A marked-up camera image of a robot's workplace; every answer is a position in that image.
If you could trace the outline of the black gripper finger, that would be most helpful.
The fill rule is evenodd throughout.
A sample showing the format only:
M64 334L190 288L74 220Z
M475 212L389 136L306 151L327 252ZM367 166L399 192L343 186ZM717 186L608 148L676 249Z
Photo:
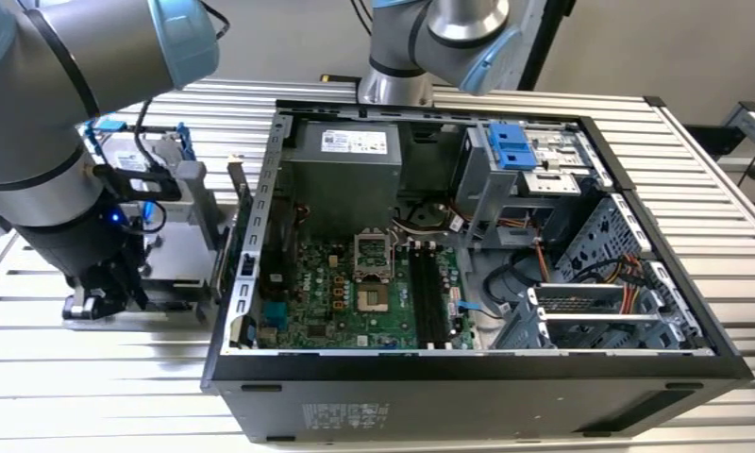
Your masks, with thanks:
M134 300L138 308L140 310L147 310L150 299L144 291L139 267L130 259L123 259L123 272L128 295Z
M62 317L66 321L96 321L126 311L127 300L78 290L66 298Z

